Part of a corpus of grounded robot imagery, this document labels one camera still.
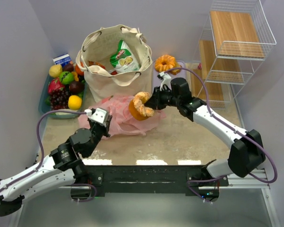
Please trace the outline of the sugared bundt cake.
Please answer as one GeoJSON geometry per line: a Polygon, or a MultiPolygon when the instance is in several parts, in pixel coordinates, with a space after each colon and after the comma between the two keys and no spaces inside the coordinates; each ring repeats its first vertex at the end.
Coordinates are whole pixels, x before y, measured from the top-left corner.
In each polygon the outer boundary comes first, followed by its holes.
{"type": "Polygon", "coordinates": [[[138,92],[130,101],[128,109],[133,118],[138,121],[146,120],[153,117],[155,111],[144,104],[150,99],[151,95],[148,92],[138,92]]]}

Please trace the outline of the cream canvas tote bag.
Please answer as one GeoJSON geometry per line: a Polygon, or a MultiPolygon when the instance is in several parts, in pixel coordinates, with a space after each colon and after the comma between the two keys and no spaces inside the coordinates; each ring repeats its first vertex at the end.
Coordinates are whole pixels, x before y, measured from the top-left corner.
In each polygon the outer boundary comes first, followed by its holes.
{"type": "Polygon", "coordinates": [[[114,96],[134,96],[152,88],[151,48],[137,28],[117,25],[89,34],[76,64],[96,102],[114,96]]]}

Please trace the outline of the green white chips bag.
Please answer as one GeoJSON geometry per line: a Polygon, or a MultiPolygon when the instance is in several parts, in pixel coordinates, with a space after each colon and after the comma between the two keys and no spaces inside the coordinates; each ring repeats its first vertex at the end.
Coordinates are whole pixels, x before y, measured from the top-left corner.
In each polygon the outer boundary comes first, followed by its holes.
{"type": "Polygon", "coordinates": [[[140,65],[124,40],[120,40],[115,54],[110,57],[110,63],[117,73],[137,71],[140,65]]]}

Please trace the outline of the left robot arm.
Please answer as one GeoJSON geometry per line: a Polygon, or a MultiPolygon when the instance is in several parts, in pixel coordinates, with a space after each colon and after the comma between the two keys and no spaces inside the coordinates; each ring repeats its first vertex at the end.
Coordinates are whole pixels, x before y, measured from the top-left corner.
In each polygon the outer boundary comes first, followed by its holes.
{"type": "Polygon", "coordinates": [[[62,186],[87,186],[92,196],[104,196],[98,179],[92,179],[83,159],[92,155],[103,137],[110,137],[112,117],[89,117],[90,128],[80,128],[40,162],[23,172],[0,179],[0,217],[18,211],[34,197],[62,186]]]}

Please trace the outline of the large red cookie bag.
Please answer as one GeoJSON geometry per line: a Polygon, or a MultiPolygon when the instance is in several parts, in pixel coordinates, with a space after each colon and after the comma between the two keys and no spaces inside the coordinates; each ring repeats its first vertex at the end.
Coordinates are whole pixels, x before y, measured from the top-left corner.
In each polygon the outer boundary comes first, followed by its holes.
{"type": "Polygon", "coordinates": [[[106,70],[106,67],[103,64],[101,64],[101,63],[99,63],[97,61],[88,61],[88,67],[92,71],[97,71],[100,68],[106,70]]]}

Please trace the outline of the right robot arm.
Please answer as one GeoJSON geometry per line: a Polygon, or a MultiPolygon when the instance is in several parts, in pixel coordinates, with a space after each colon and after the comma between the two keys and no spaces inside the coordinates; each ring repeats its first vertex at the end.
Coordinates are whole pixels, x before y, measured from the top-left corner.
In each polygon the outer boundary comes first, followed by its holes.
{"type": "Polygon", "coordinates": [[[162,110],[166,106],[176,107],[183,117],[205,127],[230,148],[228,159],[207,164],[205,172],[211,178],[228,174],[243,178],[266,159],[258,131],[247,131],[219,116],[206,102],[192,96],[184,78],[172,79],[170,87],[155,87],[145,106],[154,110],[162,110]]]}

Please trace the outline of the pink plastic grocery bag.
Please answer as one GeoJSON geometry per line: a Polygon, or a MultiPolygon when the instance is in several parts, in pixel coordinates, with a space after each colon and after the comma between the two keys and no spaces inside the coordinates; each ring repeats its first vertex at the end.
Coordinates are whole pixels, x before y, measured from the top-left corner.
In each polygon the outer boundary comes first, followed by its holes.
{"type": "Polygon", "coordinates": [[[103,108],[112,115],[109,134],[115,135],[145,135],[146,132],[158,127],[161,120],[166,118],[163,111],[157,111],[153,117],[139,121],[129,111],[129,103],[132,96],[109,96],[90,108],[103,108]]]}

